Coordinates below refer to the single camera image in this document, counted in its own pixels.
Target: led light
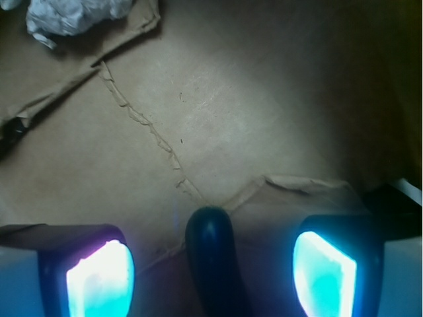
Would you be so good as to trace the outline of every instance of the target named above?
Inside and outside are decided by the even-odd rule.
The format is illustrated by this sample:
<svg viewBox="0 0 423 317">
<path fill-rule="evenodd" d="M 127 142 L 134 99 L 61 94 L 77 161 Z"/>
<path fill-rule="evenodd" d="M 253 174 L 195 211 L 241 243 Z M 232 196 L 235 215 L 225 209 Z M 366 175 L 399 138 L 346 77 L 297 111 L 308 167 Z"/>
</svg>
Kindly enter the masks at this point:
<svg viewBox="0 0 423 317">
<path fill-rule="evenodd" d="M 134 290 L 128 247 L 107 242 L 66 273 L 70 317 L 126 316 Z"/>
<path fill-rule="evenodd" d="M 351 316 L 356 270 L 356 261 L 315 232 L 298 236 L 293 252 L 294 283 L 308 316 Z"/>
</svg>

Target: torn cardboard edge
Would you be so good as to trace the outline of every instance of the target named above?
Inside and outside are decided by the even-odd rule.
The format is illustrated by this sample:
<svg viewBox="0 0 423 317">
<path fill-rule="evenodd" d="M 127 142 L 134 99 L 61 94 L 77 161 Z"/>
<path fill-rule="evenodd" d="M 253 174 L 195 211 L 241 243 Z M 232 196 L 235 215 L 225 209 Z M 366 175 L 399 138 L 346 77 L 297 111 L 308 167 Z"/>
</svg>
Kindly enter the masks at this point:
<svg viewBox="0 0 423 317">
<path fill-rule="evenodd" d="M 233 198 L 224 203 L 222 208 L 226 210 L 229 217 L 232 219 L 236 210 L 243 204 L 247 203 L 255 194 L 257 194 L 264 186 L 271 186 L 278 188 L 282 192 L 293 192 L 307 195 L 319 195 L 336 190 L 344 190 L 351 196 L 351 199 L 356 200 L 358 203 L 361 201 L 360 197 L 355 193 L 351 185 L 342 180 L 318 180 L 313 178 L 306 178 L 300 176 L 285 176 L 285 175 L 263 175 L 247 184 L 239 193 L 235 194 Z M 258 246 L 250 245 L 245 242 L 239 242 L 254 248 Z M 137 272 L 141 275 L 146 271 L 153 269 L 163 261 L 170 260 L 171 258 L 179 255 L 185 251 L 185 241 L 183 240 L 178 246 L 167 250 L 164 254 L 147 264 L 145 267 Z"/>
<path fill-rule="evenodd" d="M 0 118 L 0 141 L 4 138 L 3 127 L 9 121 L 15 118 L 20 118 L 22 124 L 25 127 L 29 127 L 31 119 L 38 112 L 40 112 L 45 107 L 49 106 L 59 97 L 63 96 L 68 92 L 71 92 L 73 88 L 77 87 L 83 81 L 85 81 L 94 73 L 96 73 L 100 69 L 98 63 L 100 63 L 106 55 L 110 54 L 111 52 L 118 49 L 125 43 L 133 40 L 134 38 L 137 38 L 139 35 L 153 30 L 157 26 L 161 18 L 159 14 L 158 1 L 138 0 L 135 2 L 132 10 L 140 11 L 145 9 L 143 7 L 146 7 L 151 11 L 151 16 L 149 18 L 140 16 L 141 21 L 139 24 L 132 26 L 130 30 L 126 30 L 118 36 L 115 36 L 111 39 L 106 39 L 106 47 L 103 47 L 100 52 L 96 53 L 94 56 L 85 58 L 82 66 L 75 74 L 72 74 L 72 76 L 60 81 L 57 85 L 47 88 L 46 90 L 37 94 L 27 102 L 18 105 L 13 104 L 8 106 L 9 115 Z"/>
</svg>

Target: cardboard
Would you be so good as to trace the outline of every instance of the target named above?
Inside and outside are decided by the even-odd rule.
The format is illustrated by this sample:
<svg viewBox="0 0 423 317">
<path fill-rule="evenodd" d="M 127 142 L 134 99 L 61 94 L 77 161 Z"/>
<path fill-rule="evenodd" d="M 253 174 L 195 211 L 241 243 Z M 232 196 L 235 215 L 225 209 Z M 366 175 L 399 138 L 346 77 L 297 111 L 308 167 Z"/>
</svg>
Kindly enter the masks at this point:
<svg viewBox="0 0 423 317">
<path fill-rule="evenodd" d="M 31 39 L 13 54 L 15 39 L 0 28 L 0 52 L 9 50 L 0 75 L 17 79 L 2 80 L 6 118 L 35 109 L 9 111 L 29 105 L 19 81 L 40 93 L 42 108 L 58 91 L 43 86 L 95 72 L 0 161 L 0 224 L 117 225 L 135 258 L 132 316 L 201 316 L 184 228 L 197 208 L 224 206 L 257 314 L 295 316 L 288 251 L 298 224 L 361 213 L 361 193 L 409 171 L 403 111 L 377 38 L 355 1 L 181 0 L 160 10 L 152 36 L 95 69 L 81 63 L 80 73 L 81 56 L 91 66 L 104 55 L 102 40 L 87 50 L 80 38 L 58 38 L 70 53 L 23 70 L 16 65 L 48 49 Z M 118 47 L 112 38 L 107 47 Z"/>
<path fill-rule="evenodd" d="M 127 18 L 103 21 L 75 37 L 54 36 L 52 51 L 26 33 L 28 1 L 0 11 L 0 131 L 15 117 L 26 126 L 41 109 L 98 71 L 95 65 L 122 44 L 155 28 L 156 0 L 134 1 Z"/>
</svg>

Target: white crumpled paper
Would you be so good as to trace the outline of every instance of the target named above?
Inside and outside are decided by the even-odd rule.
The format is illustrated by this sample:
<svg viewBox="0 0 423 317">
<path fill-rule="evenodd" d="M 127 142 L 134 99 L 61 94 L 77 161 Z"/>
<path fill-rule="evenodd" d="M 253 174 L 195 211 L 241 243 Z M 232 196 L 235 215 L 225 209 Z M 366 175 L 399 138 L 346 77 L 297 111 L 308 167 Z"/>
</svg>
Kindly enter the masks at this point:
<svg viewBox="0 0 423 317">
<path fill-rule="evenodd" d="M 28 33 L 49 48 L 50 34 L 76 35 L 105 19 L 123 18 L 132 0 L 32 0 L 26 14 Z"/>
<path fill-rule="evenodd" d="M 0 8 L 3 10 L 12 10 L 16 8 L 22 0 L 0 0 Z"/>
</svg>

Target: dark blue knob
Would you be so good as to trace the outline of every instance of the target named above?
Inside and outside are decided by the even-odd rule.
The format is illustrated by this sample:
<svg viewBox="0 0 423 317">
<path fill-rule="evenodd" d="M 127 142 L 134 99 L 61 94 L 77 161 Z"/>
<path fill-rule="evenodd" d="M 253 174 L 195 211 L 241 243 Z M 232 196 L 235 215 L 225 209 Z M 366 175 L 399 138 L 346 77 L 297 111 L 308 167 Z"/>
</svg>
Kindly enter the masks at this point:
<svg viewBox="0 0 423 317">
<path fill-rule="evenodd" d="M 239 272 L 232 224 L 218 207 L 197 210 L 186 230 L 186 252 L 192 277 L 208 316 L 252 316 Z"/>
</svg>

